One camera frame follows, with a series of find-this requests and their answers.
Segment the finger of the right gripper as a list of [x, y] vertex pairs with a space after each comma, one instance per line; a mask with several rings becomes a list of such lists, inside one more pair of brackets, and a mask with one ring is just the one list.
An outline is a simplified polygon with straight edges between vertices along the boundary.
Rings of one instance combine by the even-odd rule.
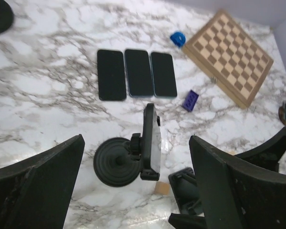
[[279, 160], [286, 152], [286, 127], [265, 143], [251, 150], [235, 155], [258, 167], [278, 172]]

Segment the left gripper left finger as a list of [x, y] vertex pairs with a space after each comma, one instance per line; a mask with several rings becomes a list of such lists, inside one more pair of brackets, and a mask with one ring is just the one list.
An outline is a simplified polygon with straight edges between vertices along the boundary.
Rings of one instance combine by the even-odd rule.
[[63, 228], [84, 146], [76, 135], [0, 168], [0, 229]]

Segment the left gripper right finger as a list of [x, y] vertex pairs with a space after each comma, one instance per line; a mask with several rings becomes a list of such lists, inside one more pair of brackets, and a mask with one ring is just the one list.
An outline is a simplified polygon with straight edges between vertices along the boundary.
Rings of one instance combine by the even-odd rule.
[[194, 173], [209, 229], [286, 229], [286, 175], [189, 140]]

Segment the black phone blue edge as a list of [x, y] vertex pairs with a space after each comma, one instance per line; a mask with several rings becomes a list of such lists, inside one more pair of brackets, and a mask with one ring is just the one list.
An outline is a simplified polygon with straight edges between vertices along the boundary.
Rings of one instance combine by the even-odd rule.
[[152, 52], [151, 55], [154, 94], [157, 97], [177, 97], [173, 58], [170, 54]]

